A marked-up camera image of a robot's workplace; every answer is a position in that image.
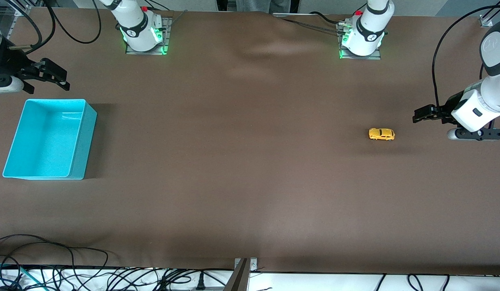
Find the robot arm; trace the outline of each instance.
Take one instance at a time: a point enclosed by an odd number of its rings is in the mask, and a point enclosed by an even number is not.
[[[162,17],[143,9],[137,0],[100,0],[119,22],[126,43],[135,51],[151,50],[162,42]]]
[[[381,45],[392,15],[394,3],[391,0],[368,0],[363,14],[352,17],[352,31],[342,45],[355,55],[371,55]]]
[[[414,123],[441,119],[443,124],[456,124],[459,129],[448,132],[450,139],[500,139],[500,129],[484,128],[500,116],[500,22],[487,31],[480,53],[488,77],[453,95],[441,107],[427,105],[415,110]]]

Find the yellow toy car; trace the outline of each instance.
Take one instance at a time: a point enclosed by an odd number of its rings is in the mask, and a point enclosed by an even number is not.
[[[369,138],[373,140],[394,140],[395,136],[392,129],[369,129]]]

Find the tabletop surface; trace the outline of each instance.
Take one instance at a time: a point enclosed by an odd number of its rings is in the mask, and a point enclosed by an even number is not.
[[[79,39],[97,31],[93,10],[56,14]],[[47,11],[31,15],[48,35]],[[268,271],[500,272],[500,141],[450,141],[450,125],[411,122],[434,103],[431,59],[455,19],[394,17],[382,60],[358,61],[339,59],[334,35],[264,13],[185,13],[168,55],[125,55],[113,15],[101,16],[95,43],[58,28],[30,55],[65,68],[69,92],[33,81],[34,95],[0,95],[0,236],[98,247],[112,266],[259,257]],[[485,32],[470,18],[444,41],[442,103],[478,79]],[[34,36],[20,19],[11,40]],[[2,177],[28,98],[84,98],[97,111],[84,180]],[[396,140],[369,140],[371,127]],[[69,264],[46,246],[18,259]],[[102,258],[83,251],[76,263]]]

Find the turquoise container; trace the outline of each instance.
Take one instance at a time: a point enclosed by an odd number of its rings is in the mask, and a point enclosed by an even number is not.
[[[2,175],[82,180],[96,118],[84,99],[28,99]]]

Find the person's leg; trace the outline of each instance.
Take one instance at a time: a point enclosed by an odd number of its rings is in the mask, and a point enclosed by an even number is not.
[[[238,11],[270,11],[270,0],[235,0],[235,5]]]
[[[289,13],[291,0],[272,0],[270,3],[270,13]]]

